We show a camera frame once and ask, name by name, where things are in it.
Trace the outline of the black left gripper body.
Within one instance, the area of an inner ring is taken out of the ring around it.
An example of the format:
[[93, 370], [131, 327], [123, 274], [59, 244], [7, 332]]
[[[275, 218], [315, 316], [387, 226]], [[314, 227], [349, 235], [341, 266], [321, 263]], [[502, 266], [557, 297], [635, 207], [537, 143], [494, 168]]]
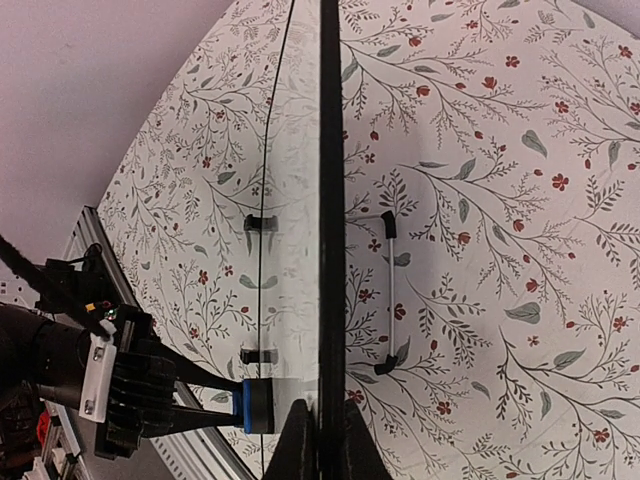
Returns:
[[102, 427], [104, 458], [131, 457], [174, 405], [175, 367], [167, 352], [159, 341], [143, 340], [137, 350], [117, 354]]

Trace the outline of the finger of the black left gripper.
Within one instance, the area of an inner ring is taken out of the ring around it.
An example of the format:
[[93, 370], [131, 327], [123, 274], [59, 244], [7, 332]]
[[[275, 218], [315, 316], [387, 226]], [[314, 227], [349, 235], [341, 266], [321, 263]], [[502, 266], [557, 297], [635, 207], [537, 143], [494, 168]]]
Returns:
[[240, 416], [173, 405], [162, 413], [162, 419], [152, 423], [150, 438], [213, 427], [238, 427]]
[[228, 392], [240, 391], [239, 382], [213, 374], [185, 357], [172, 358], [170, 362], [175, 367], [176, 379], [182, 383]]

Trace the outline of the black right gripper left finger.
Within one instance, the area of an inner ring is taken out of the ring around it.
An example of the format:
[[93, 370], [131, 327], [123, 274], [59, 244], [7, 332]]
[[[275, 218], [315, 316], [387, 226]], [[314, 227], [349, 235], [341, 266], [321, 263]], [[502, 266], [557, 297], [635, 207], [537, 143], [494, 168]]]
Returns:
[[263, 480], [315, 478], [315, 423], [305, 400], [293, 402]]

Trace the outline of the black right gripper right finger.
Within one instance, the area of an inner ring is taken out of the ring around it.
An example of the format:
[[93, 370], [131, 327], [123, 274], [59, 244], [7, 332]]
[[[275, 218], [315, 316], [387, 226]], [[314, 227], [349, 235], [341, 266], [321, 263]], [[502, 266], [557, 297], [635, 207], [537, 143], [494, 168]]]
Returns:
[[354, 400], [345, 401], [343, 478], [349, 480], [390, 479], [390, 474]]

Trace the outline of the blue whiteboard eraser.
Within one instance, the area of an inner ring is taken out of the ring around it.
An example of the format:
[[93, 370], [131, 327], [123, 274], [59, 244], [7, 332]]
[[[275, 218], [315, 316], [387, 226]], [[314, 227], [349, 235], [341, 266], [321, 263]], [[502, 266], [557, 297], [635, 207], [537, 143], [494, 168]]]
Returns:
[[233, 415], [246, 434], [275, 432], [273, 381], [271, 378], [244, 379], [232, 394]]

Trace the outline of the white whiteboard black frame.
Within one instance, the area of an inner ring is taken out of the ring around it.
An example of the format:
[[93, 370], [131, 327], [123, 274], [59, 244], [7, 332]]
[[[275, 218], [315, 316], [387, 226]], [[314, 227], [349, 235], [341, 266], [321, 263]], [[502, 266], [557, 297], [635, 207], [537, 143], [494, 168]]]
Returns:
[[342, 475], [345, 383], [344, 165], [339, 7], [294, 1], [265, 131], [259, 346], [276, 355], [277, 443], [291, 405], [315, 423], [315, 478]]

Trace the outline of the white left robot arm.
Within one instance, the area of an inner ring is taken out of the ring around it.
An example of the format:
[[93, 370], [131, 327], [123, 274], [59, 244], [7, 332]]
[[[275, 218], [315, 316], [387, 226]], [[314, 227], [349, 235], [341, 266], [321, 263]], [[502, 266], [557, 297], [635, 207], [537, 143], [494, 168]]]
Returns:
[[[97, 456], [130, 458], [144, 439], [244, 424], [241, 383], [214, 375], [164, 345], [150, 315], [122, 305], [110, 324], [116, 329], [116, 356], [106, 417], [96, 428]], [[27, 384], [35, 395], [83, 412], [81, 390], [92, 355], [89, 331], [2, 305], [1, 404], [8, 405]], [[174, 393], [179, 382], [230, 393], [232, 412], [178, 405]]]

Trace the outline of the metal whiteboard stand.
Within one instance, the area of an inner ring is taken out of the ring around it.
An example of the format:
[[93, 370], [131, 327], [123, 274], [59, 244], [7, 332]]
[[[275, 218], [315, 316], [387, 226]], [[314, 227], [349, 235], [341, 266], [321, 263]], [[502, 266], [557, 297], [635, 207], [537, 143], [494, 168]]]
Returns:
[[347, 221], [353, 224], [365, 224], [370, 222], [380, 222], [383, 225], [384, 238], [387, 244], [387, 286], [388, 286], [388, 349], [383, 361], [372, 366], [376, 376], [384, 376], [391, 373], [399, 364], [399, 354], [397, 353], [397, 335], [395, 326], [395, 243], [398, 235], [396, 216], [391, 210], [381, 214], [360, 214], [348, 216]]

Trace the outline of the floral patterned table mat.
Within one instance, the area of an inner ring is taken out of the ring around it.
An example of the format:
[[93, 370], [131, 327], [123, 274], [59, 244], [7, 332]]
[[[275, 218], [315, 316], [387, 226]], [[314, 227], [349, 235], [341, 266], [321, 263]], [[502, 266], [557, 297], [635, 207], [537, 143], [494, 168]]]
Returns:
[[[162, 342], [259, 346], [265, 131], [294, 1], [237, 1], [97, 211]], [[396, 479], [639, 475], [639, 35], [574, 1], [340, 1], [343, 397]], [[398, 366], [388, 349], [396, 216]]]

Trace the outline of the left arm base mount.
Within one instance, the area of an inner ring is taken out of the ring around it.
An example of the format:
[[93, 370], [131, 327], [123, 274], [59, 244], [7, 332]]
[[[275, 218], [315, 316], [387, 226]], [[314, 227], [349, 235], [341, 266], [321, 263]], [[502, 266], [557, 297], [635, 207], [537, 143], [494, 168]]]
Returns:
[[115, 339], [120, 350], [135, 351], [141, 340], [154, 338], [152, 317], [117, 291], [99, 243], [91, 244], [81, 257], [47, 259], [37, 268], [82, 303], [92, 317], [111, 320], [117, 328]]

